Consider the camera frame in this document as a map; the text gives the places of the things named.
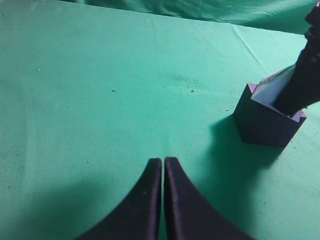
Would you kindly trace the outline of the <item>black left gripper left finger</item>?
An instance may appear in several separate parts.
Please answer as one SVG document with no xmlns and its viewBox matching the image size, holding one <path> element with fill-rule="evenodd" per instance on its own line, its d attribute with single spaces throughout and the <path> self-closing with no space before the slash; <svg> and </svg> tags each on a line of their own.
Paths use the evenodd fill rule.
<svg viewBox="0 0 320 240">
<path fill-rule="evenodd" d="M 151 158 L 121 203 L 78 240 L 157 240 L 162 204 L 162 160 Z"/>
</svg>

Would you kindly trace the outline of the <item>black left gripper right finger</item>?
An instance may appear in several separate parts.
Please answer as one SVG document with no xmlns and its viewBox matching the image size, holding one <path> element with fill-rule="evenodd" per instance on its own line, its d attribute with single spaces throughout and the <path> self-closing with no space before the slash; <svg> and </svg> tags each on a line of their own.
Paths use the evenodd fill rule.
<svg viewBox="0 0 320 240">
<path fill-rule="evenodd" d="M 201 195 L 176 157 L 164 160 L 164 216 L 168 240 L 251 240 Z"/>
</svg>

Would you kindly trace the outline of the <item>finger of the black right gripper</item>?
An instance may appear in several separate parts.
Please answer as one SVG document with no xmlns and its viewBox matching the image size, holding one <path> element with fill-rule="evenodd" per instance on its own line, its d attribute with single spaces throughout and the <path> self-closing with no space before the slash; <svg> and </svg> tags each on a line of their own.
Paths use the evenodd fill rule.
<svg viewBox="0 0 320 240">
<path fill-rule="evenodd" d="M 310 28 L 304 34 L 307 43 L 294 65 L 289 82 L 280 91 L 273 107 L 293 117 L 300 110 L 320 101 L 320 3 L 306 15 Z"/>
</svg>

